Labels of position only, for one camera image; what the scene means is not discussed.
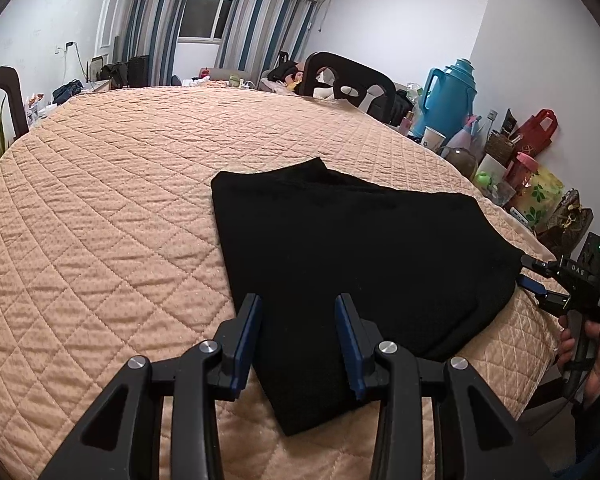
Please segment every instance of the window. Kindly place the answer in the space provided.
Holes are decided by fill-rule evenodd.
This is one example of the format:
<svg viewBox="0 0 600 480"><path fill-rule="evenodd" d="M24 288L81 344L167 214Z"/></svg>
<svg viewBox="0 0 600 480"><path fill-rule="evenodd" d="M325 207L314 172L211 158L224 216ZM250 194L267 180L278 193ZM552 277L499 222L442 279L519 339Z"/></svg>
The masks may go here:
<svg viewBox="0 0 600 480"><path fill-rule="evenodd" d="M187 0L180 24L180 38L219 43L234 0Z"/></svg>

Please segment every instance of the metal screw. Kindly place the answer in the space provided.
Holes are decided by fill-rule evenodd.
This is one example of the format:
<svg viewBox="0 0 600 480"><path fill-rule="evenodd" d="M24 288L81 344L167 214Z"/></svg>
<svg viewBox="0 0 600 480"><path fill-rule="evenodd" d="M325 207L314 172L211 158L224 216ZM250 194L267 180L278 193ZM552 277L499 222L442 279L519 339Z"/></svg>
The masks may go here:
<svg viewBox="0 0 600 480"><path fill-rule="evenodd" d="M469 361L467 361L464 357L452 357L451 365L456 370L466 370L469 366Z"/></svg>
<svg viewBox="0 0 600 480"><path fill-rule="evenodd" d="M146 364L146 358L141 355L133 356L129 361L126 362L126 365L132 370L139 370Z"/></svg>
<svg viewBox="0 0 600 480"><path fill-rule="evenodd" d="M395 354L398 351L398 345L393 341L382 341L378 348L383 354Z"/></svg>
<svg viewBox="0 0 600 480"><path fill-rule="evenodd" d="M200 351L204 354L212 354L216 350L218 350L218 343L216 343L212 339L200 343Z"/></svg>

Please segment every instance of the basket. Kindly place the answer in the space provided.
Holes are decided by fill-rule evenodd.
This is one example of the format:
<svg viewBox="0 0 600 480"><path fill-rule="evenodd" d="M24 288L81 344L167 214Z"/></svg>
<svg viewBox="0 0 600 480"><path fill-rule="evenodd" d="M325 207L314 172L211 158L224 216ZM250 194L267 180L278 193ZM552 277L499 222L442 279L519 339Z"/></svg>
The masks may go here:
<svg viewBox="0 0 600 480"><path fill-rule="evenodd" d="M491 155L505 168L509 167L509 161L516 152L516 145L507 137L497 132L492 132L487 139L484 151Z"/></svg>

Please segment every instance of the red bag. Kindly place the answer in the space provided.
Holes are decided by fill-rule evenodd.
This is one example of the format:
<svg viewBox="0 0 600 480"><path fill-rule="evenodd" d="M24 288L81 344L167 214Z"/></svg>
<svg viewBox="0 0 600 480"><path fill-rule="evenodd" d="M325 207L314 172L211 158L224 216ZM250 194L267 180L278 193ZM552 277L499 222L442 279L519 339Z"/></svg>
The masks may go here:
<svg viewBox="0 0 600 480"><path fill-rule="evenodd" d="M550 120L547 129L542 127L542 122ZM536 116L524 123L512 137L521 137L516 143L519 152L535 157L551 145L551 137L558 129L558 119L552 110L540 110Z"/></svg>

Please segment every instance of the human hand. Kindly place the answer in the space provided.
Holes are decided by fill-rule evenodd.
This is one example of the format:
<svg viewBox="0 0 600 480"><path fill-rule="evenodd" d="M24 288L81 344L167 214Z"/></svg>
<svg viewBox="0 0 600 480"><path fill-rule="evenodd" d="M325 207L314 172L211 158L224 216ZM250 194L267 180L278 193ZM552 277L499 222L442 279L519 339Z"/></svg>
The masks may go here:
<svg viewBox="0 0 600 480"><path fill-rule="evenodd" d="M575 352L576 340L571 336L571 330L569 329L569 321L566 316L562 316L558 322L560 326L564 328L560 334L560 344L558 345L558 370L560 373L564 373L564 365L571 361L573 353ZM587 337L593 342L598 341L600 337L600 324L592 321L587 321L584 327ZM598 349L598 355L596 356L596 362L593 365L589 378L584 388L584 407L585 409L591 406L598 397L600 396L600 347Z"/></svg>

